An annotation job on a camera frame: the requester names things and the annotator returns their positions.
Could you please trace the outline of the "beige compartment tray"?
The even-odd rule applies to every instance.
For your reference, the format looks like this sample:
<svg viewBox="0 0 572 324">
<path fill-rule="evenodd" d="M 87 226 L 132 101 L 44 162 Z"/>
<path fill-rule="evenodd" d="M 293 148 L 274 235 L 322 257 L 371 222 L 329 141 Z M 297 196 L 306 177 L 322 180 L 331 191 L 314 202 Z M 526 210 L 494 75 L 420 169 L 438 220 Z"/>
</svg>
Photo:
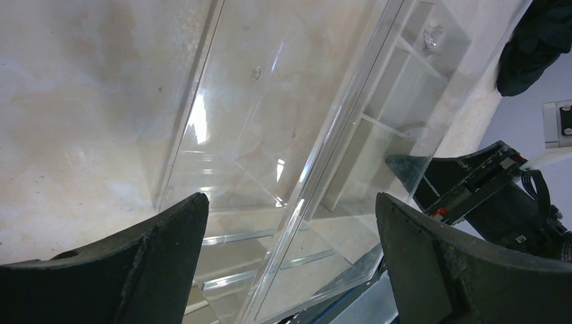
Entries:
<svg viewBox="0 0 572 324">
<path fill-rule="evenodd" d="M 364 215 L 379 192 L 410 197 L 385 159 L 429 157 L 436 150 L 429 141 L 440 130 L 433 115 L 471 42 L 449 6 L 448 1 L 417 1 L 375 63 L 336 154 L 336 170 L 321 202 L 327 211 Z M 426 55 L 424 29 L 436 25 L 444 28 L 439 48 Z"/>
</svg>

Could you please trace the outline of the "clear acrylic box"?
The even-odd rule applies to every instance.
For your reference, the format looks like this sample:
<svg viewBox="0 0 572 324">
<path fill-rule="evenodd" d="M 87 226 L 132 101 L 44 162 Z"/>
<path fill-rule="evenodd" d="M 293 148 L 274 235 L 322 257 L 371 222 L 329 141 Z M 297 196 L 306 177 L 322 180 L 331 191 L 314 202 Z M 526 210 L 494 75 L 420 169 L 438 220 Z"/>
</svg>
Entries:
<svg viewBox="0 0 572 324">
<path fill-rule="evenodd" d="M 163 209 L 203 192 L 186 323 L 273 323 L 368 281 L 375 204 L 321 204 L 355 104 L 417 1 L 223 1 Z M 448 1 L 470 44 L 433 115 L 438 150 L 528 1 Z"/>
</svg>

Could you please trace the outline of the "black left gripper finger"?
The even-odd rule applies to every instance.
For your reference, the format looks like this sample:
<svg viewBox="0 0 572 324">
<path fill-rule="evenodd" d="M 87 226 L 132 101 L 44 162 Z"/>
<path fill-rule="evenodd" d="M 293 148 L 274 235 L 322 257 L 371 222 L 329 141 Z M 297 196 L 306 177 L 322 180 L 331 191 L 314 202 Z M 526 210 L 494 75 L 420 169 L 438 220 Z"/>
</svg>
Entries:
<svg viewBox="0 0 572 324">
<path fill-rule="evenodd" d="M 390 155 L 385 163 L 424 214 L 454 225 L 519 177 L 527 159 L 499 140 L 460 157 Z"/>
</svg>

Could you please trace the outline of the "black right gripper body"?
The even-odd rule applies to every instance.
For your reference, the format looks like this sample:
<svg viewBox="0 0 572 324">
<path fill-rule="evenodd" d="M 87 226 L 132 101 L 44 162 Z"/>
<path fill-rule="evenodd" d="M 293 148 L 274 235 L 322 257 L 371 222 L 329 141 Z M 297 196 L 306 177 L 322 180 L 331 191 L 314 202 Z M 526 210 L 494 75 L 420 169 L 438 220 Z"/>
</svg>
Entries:
<svg viewBox="0 0 572 324">
<path fill-rule="evenodd" d="M 571 231 L 552 204 L 542 172 L 529 169 L 465 216 L 488 242 L 537 257 L 570 262 Z"/>
</svg>

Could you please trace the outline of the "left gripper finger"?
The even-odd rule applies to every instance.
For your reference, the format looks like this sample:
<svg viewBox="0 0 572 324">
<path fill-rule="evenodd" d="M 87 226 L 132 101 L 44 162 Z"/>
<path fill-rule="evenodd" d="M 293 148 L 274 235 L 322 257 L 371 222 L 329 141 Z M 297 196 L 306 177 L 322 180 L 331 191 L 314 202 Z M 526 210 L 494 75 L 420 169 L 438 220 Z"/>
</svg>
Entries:
<svg viewBox="0 0 572 324">
<path fill-rule="evenodd" d="M 1 266 L 2 323 L 181 323 L 209 201 L 167 210 L 46 261 Z"/>
<path fill-rule="evenodd" d="M 571 322 L 570 263 L 481 240 L 387 193 L 375 213 L 400 322 Z"/>
</svg>

